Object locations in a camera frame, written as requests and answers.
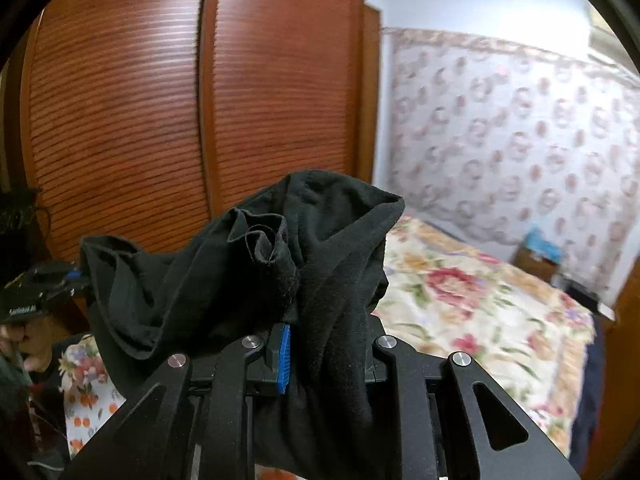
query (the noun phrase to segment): person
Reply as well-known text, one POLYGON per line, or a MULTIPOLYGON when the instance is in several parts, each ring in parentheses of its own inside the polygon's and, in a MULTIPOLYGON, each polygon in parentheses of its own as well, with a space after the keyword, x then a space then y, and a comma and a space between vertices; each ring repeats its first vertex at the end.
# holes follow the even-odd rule
POLYGON ((14 343, 23 354, 24 368, 28 372, 44 372, 52 359, 51 328, 45 317, 24 325, 0 325, 0 350, 8 358, 14 355, 14 343))

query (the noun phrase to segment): black garment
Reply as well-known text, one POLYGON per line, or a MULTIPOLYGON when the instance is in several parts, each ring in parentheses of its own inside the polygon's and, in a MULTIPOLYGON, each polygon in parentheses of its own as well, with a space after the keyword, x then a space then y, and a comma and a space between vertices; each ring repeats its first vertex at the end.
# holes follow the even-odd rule
POLYGON ((403 200, 325 171, 286 176, 211 221, 183 250, 114 237, 81 243, 92 327, 126 396, 168 355, 220 348, 282 320, 289 393, 256 406, 255 451, 306 478, 381 477, 364 362, 367 315, 386 291, 385 235, 403 200))

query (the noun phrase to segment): patterned wallpaper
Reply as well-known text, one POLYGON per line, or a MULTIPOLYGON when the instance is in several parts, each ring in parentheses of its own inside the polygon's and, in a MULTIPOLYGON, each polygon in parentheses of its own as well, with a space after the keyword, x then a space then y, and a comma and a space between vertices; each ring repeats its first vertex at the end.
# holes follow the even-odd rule
POLYGON ((638 216, 640 80, 495 38, 386 32, 392 189, 500 257, 536 224, 602 290, 638 216))

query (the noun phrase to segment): human hand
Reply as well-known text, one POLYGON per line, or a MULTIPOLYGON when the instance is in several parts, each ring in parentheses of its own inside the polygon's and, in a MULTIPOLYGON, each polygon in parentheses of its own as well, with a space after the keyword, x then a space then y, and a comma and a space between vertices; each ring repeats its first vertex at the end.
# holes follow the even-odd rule
POLYGON ((45 317, 38 317, 24 325, 0 325, 0 350, 12 358, 13 343, 29 356, 24 360, 28 372, 43 372, 51 362, 51 327, 45 317))

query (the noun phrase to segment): floral bed sheet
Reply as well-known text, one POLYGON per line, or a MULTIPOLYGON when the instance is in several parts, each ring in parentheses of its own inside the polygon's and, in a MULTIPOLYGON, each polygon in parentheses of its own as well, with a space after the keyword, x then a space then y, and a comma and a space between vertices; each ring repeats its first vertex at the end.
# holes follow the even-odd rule
POLYGON ((389 287, 374 314, 420 352, 463 350, 565 456, 577 413, 588 310, 539 279, 402 217, 386 238, 389 287))

